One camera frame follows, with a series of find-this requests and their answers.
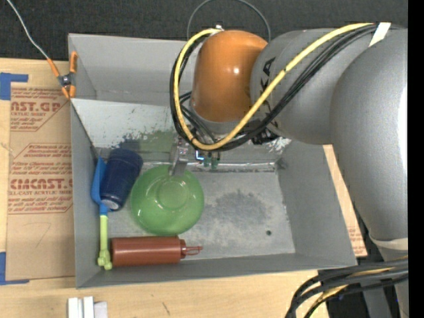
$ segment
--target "red bottle nozzle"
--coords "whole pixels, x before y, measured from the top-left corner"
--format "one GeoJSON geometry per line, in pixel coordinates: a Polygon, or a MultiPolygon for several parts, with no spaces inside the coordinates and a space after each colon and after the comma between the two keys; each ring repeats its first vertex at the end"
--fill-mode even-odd
{"type": "Polygon", "coordinates": [[[183,246],[181,248],[181,258],[184,258],[184,256],[195,256],[202,250],[202,246],[183,246]]]}

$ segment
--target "metal bracket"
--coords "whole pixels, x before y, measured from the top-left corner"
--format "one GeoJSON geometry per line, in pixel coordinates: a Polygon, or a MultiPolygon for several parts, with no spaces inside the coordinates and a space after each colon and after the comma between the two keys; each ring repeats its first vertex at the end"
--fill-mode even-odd
{"type": "Polygon", "coordinates": [[[170,176],[182,176],[186,170],[188,163],[189,144],[183,138],[178,138],[177,144],[172,146],[171,158],[172,165],[170,166],[170,176]]]}

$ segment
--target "dark floor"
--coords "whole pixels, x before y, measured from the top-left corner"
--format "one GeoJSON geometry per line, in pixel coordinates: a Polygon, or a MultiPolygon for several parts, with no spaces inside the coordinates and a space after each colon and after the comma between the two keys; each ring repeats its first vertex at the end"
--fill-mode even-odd
{"type": "MultiPolygon", "coordinates": [[[[68,58],[70,32],[145,38],[186,37],[193,10],[204,0],[12,0],[35,41],[55,60],[68,58]]],[[[352,22],[391,21],[408,26],[408,0],[247,0],[281,33],[352,22]]],[[[193,32],[217,23],[266,37],[258,15],[234,1],[214,1],[193,19],[193,32]]],[[[0,57],[41,59],[5,0],[0,0],[0,57]]],[[[367,317],[361,295],[329,304],[332,317],[367,317]]]]}

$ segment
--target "dark blue mug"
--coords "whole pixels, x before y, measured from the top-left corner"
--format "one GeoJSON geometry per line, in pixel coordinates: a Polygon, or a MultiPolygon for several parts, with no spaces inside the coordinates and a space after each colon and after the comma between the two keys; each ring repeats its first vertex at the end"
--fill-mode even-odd
{"type": "Polygon", "coordinates": [[[112,150],[100,183],[102,203],[113,211],[122,208],[142,166],[143,159],[136,152],[124,148],[112,150]]]}

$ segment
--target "blue tape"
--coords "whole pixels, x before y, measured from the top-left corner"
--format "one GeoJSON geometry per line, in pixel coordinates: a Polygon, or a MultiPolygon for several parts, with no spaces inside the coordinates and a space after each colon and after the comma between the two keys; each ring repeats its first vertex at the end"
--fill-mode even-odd
{"type": "Polygon", "coordinates": [[[0,100],[11,99],[12,82],[28,82],[28,74],[0,73],[0,100]]]}
{"type": "Polygon", "coordinates": [[[9,284],[25,284],[29,282],[29,280],[12,280],[12,281],[6,282],[5,273],[6,273],[6,252],[0,252],[0,286],[9,285],[9,284]]]}

